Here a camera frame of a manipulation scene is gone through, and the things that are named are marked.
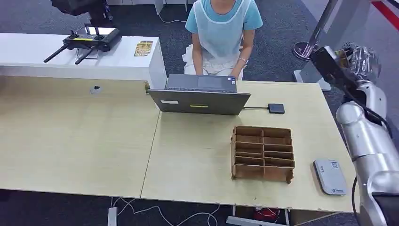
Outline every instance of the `gray carpet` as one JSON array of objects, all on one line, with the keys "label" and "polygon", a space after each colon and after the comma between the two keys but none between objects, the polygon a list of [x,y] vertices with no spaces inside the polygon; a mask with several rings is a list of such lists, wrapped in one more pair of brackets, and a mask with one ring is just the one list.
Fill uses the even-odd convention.
[{"label": "gray carpet", "polygon": [[[291,53],[292,45],[307,40],[316,25],[314,17],[300,0],[256,0],[264,26],[255,35],[254,51],[244,71],[244,79],[252,81],[293,81],[294,70],[305,62]],[[59,12],[49,0],[2,1],[0,32],[68,34],[88,22],[88,16],[73,17]],[[190,34],[184,23],[166,24],[160,21],[154,6],[114,6],[114,22],[123,35],[159,36],[167,74],[182,73],[181,55],[190,44]],[[162,13],[164,20],[185,20],[183,5],[168,5]],[[342,94],[334,89],[325,94],[332,113],[335,113]],[[138,200],[138,210],[159,204],[165,216],[177,224],[198,211],[211,212],[215,205],[195,203],[156,202]],[[34,192],[0,191],[0,225],[41,226],[103,226],[106,223],[109,197]],[[230,207],[217,213],[219,225],[224,225]],[[185,225],[206,225],[206,218],[198,216]],[[131,211],[120,216],[119,225],[167,225],[156,211],[135,215]],[[351,214],[339,214],[308,225],[354,226]]]}]

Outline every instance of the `laptop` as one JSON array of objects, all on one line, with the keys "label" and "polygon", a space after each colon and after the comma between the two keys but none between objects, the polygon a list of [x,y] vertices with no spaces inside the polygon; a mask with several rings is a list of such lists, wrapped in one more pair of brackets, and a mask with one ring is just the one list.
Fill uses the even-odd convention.
[{"label": "laptop", "polygon": [[165,89],[148,93],[163,112],[238,115],[251,94],[237,93],[234,77],[170,74]]}]

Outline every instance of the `black cable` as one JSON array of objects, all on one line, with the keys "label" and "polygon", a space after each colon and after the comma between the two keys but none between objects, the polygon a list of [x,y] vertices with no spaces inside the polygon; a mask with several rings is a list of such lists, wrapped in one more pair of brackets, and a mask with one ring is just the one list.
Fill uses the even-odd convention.
[{"label": "black cable", "polygon": [[244,109],[269,109],[268,107],[244,107]]},{"label": "black cable", "polygon": [[383,124],[385,124],[389,136],[392,138],[392,130],[391,127],[389,126],[388,122],[381,117],[379,114],[377,114],[376,112],[374,112],[373,110],[371,110],[370,108],[366,107],[363,103],[361,103],[360,101],[358,101],[348,90],[347,88],[343,88],[342,91],[350,98],[352,99],[355,103],[357,103],[359,106],[361,106],[364,111],[368,112],[369,114],[373,115],[374,117],[376,117],[378,120],[380,120]]},{"label": "black cable", "polygon": [[355,206],[355,189],[356,189],[357,181],[358,181],[358,178],[355,177],[355,179],[353,181],[353,185],[352,185],[352,209],[353,209],[353,215],[356,219],[356,222],[360,226],[360,221],[359,221],[358,213],[356,212],[356,206]]}]

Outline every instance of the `bracelet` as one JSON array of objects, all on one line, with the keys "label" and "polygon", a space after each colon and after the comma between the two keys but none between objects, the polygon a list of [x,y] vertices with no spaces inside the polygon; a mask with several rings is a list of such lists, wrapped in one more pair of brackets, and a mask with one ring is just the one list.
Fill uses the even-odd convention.
[{"label": "bracelet", "polygon": [[238,58],[238,60],[244,61],[244,65],[247,65],[247,63],[248,63],[248,61],[246,59],[244,59],[244,58]]}]

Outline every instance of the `laptop keyboard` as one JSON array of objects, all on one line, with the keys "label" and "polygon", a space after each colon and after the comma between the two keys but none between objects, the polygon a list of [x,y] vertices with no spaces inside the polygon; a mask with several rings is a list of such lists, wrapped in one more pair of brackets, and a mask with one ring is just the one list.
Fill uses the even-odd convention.
[{"label": "laptop keyboard", "polygon": [[199,92],[215,92],[215,93],[234,93],[232,90],[219,90],[219,89],[193,89],[193,88],[180,88],[180,87],[169,87],[168,90],[178,91],[199,91]]}]

